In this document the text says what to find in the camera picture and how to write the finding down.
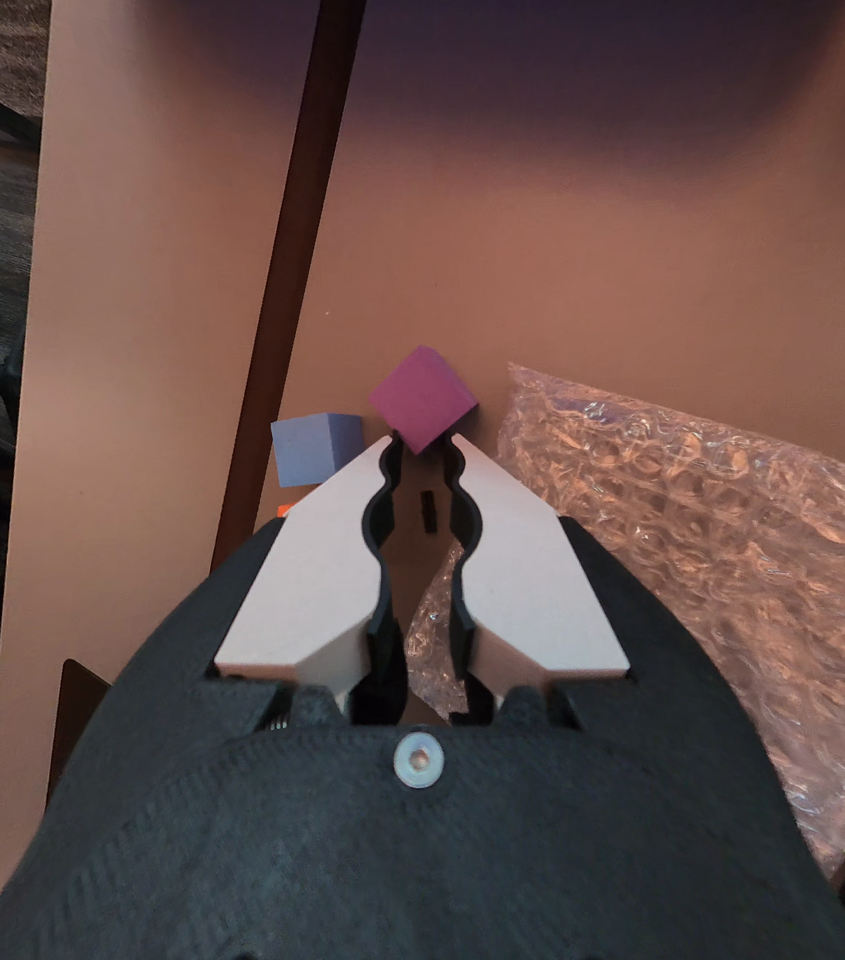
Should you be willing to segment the purple wooden cube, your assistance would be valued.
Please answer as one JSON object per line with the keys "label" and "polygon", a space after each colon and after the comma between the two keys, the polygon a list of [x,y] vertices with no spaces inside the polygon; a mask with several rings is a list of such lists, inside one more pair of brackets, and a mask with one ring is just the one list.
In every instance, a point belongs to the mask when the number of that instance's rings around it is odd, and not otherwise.
{"label": "purple wooden cube", "polygon": [[370,392],[368,403],[414,455],[478,407],[476,396],[449,362],[424,344]]}

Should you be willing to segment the blue wooden cube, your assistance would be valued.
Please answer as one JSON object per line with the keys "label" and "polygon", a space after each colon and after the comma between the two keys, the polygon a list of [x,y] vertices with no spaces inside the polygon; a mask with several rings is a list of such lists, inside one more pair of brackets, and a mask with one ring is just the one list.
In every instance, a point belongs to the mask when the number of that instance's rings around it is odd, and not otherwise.
{"label": "blue wooden cube", "polygon": [[283,488],[319,485],[365,450],[357,414],[320,413],[271,423],[276,475]]}

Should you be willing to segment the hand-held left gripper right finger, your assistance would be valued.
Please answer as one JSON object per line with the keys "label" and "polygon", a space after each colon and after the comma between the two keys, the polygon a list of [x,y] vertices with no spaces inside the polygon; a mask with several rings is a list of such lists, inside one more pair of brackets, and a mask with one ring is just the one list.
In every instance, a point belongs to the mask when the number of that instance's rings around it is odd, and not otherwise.
{"label": "hand-held left gripper right finger", "polygon": [[450,530],[462,554],[450,583],[449,650],[477,712],[514,689],[614,680],[629,658],[562,517],[461,434],[444,448]]}

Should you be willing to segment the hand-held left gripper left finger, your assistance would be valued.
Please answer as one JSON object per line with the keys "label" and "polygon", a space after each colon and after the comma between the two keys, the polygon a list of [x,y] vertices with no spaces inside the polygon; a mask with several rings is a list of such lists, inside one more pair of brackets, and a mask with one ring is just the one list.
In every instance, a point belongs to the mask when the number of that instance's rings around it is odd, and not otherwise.
{"label": "hand-held left gripper left finger", "polygon": [[395,725],[408,697],[381,548],[395,529],[404,440],[382,438],[296,503],[215,654],[224,676],[321,686],[353,722]]}

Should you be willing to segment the clear bubble wrap sheet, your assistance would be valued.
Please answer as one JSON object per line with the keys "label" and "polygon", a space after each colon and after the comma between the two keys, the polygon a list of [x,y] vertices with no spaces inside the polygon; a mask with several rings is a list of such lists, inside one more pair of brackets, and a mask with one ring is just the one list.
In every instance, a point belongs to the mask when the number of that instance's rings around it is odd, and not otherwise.
{"label": "clear bubble wrap sheet", "polygon": [[845,867],[845,463],[511,365],[494,461],[669,608],[767,749],[824,875]]}

